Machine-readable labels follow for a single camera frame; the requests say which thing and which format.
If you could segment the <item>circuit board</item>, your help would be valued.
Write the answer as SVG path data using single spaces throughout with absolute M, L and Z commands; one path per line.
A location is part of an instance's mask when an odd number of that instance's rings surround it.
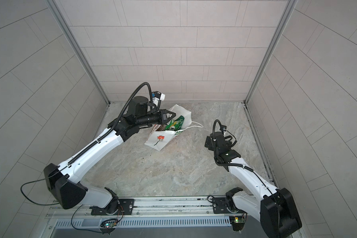
M 229 220 L 234 232 L 241 232 L 244 229 L 246 224 L 245 216 L 230 216 Z
M 100 228 L 101 229 L 114 229 L 117 226 L 118 223 L 118 219 L 116 218 L 112 218 L 112 219 L 108 219 L 103 221 L 100 224 Z

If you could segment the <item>aluminium corner post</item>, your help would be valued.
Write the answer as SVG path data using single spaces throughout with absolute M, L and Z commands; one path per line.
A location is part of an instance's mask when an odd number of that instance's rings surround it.
M 286 5 L 286 7 L 284 9 L 284 12 L 283 12 L 281 18 L 280 18 L 278 26 L 277 26 L 277 28 L 276 28 L 276 30 L 274 32 L 274 35 L 273 35 L 273 37 L 272 37 L 272 39 L 270 41 L 269 47 L 268 47 L 268 49 L 267 49 L 267 51 L 266 51 L 266 53 L 264 55 L 264 58 L 263 58 L 263 60 L 261 62 L 261 65 L 260 65 L 260 67 L 259 67 L 259 69 L 257 71 L 257 74 L 256 74 L 255 78 L 254 78 L 254 81 L 252 83 L 251 89 L 248 92 L 247 98 L 245 100 L 245 104 L 246 105 L 249 104 L 249 102 L 251 101 L 251 99 L 253 97 L 253 94 L 254 94 L 257 86 L 258 86 L 258 83 L 259 83 L 259 81 L 260 81 L 260 79 L 261 79 L 261 77 L 262 77 L 262 75 L 264 73 L 265 68 L 267 67 L 267 65 L 269 63 L 269 60 L 270 60 L 270 58 L 271 58 L 271 56 L 272 56 L 272 54 L 273 54 L 273 52 L 274 52 L 279 40 L 280 40 L 281 35 L 284 32 L 286 24 L 287 24 L 287 22 L 289 21 L 289 19 L 291 17 L 291 14 L 292 14 L 292 12 L 293 12 L 293 10 L 295 8 L 296 3 L 297 3 L 296 0 L 289 0 L 287 2 L 287 5 Z
M 95 84 L 96 88 L 99 90 L 101 96 L 105 100 L 106 104 L 109 106 L 110 101 L 108 97 L 106 96 L 103 88 L 101 87 L 95 73 L 93 72 L 91 66 L 89 65 L 89 62 L 87 58 L 85 57 L 82 49 L 78 45 L 78 42 L 76 41 L 72 31 L 70 30 L 66 20 L 64 19 L 61 11 L 59 10 L 56 1 L 53 0 L 45 0 L 46 5 L 50 9 L 53 17 L 55 18 L 57 24 L 59 25 L 60 29 L 62 30 L 63 34 L 65 35 L 67 41 L 69 42 L 70 46 L 74 50 L 78 60 L 82 64 L 83 68 L 85 69 L 86 73 L 88 74 L 89 78 L 92 80 L 92 82 Z

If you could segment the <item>aluminium left corner post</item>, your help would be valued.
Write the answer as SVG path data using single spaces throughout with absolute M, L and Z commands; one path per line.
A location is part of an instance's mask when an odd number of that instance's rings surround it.
M 65 35 L 67 41 L 69 42 L 70 46 L 74 50 L 78 60 L 82 64 L 83 68 L 85 69 L 86 73 L 88 74 L 89 78 L 92 80 L 92 82 L 95 84 L 96 88 L 99 90 L 101 96 L 105 100 L 106 104 L 109 106 L 110 101 L 108 97 L 106 96 L 103 88 L 101 87 L 95 73 L 93 72 L 91 66 L 89 65 L 89 62 L 87 58 L 85 57 L 82 49 L 78 45 L 78 42 L 76 41 L 72 31 L 70 30 L 66 20 L 64 19 L 61 11 L 59 10 L 56 1 L 53 0 L 45 0 L 46 5 L 50 9 L 53 17 L 55 18 L 57 24 L 59 25 L 60 29 L 62 30 L 63 34 Z

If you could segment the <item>white floral paper bag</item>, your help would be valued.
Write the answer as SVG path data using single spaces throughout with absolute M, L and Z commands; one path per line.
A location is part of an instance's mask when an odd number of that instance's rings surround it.
M 176 116 L 164 125 L 155 125 L 145 142 L 145 145 L 157 151 L 161 151 L 170 141 L 185 130 L 203 128 L 202 124 L 192 121 L 191 111 L 179 105 L 174 105 L 169 111 L 175 113 Z

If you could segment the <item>right circuit board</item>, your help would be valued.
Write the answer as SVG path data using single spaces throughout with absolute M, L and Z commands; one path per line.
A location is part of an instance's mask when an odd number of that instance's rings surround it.
M 245 216 L 230 216 L 229 220 L 234 232 L 241 232 L 244 229 L 246 224 Z

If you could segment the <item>aluminium right corner post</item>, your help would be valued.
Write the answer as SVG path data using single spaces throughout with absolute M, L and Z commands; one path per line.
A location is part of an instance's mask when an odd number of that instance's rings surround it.
M 266 51 L 266 53 L 264 55 L 264 58 L 263 58 L 263 60 L 261 62 L 261 65 L 260 65 L 260 67 L 259 67 L 259 69 L 257 71 L 257 74 L 256 74 L 255 78 L 254 78 L 254 81 L 252 83 L 251 89 L 248 92 L 247 98 L 245 100 L 245 104 L 246 105 L 249 104 L 249 102 L 251 101 L 251 99 L 253 97 L 253 94 L 254 94 L 257 86 L 258 86 L 258 83 L 259 83 L 259 81 L 260 81 L 260 79 L 261 79 L 261 77 L 262 77 L 262 75 L 264 73 L 265 68 L 267 67 L 267 65 L 269 63 L 269 60 L 270 60 L 270 58 L 271 58 L 271 56 L 272 56 L 272 54 L 273 54 L 273 52 L 274 52 L 279 40 L 280 40 L 281 35 L 284 32 L 286 24 L 287 24 L 287 22 L 289 21 L 289 19 L 291 17 L 291 14 L 292 14 L 292 12 L 293 12 L 293 10 L 295 8 L 296 3 L 297 3 L 296 0 L 289 0 L 287 2 L 287 5 L 286 5 L 286 7 L 284 9 L 284 12 L 283 12 L 281 18 L 280 18 L 278 26 L 277 26 L 277 28 L 276 28 L 276 30 L 274 32 L 274 35 L 273 35 L 273 37 L 272 37 L 272 39 L 270 41 L 269 47 L 268 47 L 268 49 L 267 49 L 267 51 Z

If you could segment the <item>green Fox's candy packet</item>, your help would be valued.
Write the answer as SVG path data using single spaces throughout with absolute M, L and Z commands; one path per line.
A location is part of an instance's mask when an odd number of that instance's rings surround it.
M 166 131 L 178 131 L 181 129 L 183 122 L 184 122 L 184 117 L 179 116 L 176 120 L 173 120 L 173 124 L 171 125 L 170 129 L 165 129 Z

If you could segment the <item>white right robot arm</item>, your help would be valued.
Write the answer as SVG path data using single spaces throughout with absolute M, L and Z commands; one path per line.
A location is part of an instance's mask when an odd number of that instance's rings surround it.
M 216 165 L 237 177 L 251 192 L 236 187 L 226 193 L 230 211 L 242 210 L 260 222 L 270 238 L 286 238 L 302 228 L 293 198 L 286 188 L 279 189 L 250 168 L 241 155 L 232 149 L 230 136 L 214 132 L 207 136 L 206 148 L 213 151 Z

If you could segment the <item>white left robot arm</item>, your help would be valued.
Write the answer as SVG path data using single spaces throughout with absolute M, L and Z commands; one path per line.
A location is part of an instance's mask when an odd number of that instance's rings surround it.
M 95 140 L 68 160 L 59 165 L 51 163 L 44 169 L 47 189 L 63 209 L 81 204 L 108 215 L 119 211 L 119 198 L 111 189 L 84 186 L 80 181 L 105 155 L 141 129 L 165 125 L 176 116 L 160 109 L 160 102 L 158 98 L 150 102 L 143 96 L 134 97 Z

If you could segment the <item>left circuit board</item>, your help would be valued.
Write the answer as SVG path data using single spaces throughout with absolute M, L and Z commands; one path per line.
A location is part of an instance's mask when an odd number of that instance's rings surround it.
M 114 229 L 117 226 L 118 223 L 118 219 L 116 218 L 112 218 L 112 219 L 108 219 L 103 221 L 100 224 L 100 228 L 101 229 Z

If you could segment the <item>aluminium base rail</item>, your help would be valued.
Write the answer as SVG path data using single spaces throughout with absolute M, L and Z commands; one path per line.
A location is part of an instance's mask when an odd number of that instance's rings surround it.
M 143 228 L 173 231 L 185 228 L 221 227 L 233 231 L 230 216 L 245 216 L 246 222 L 255 219 L 242 210 L 230 211 L 226 195 L 129 197 L 121 198 L 119 203 L 120 209 L 113 215 L 107 215 L 102 210 L 89 206 L 76 207 L 72 210 L 53 208 L 46 217 L 46 225 L 41 237 L 112 238 L 128 236 L 130 231 Z M 118 219 L 114 229 L 100 228 L 103 221 L 112 218 Z M 264 232 L 261 224 L 258 231 Z

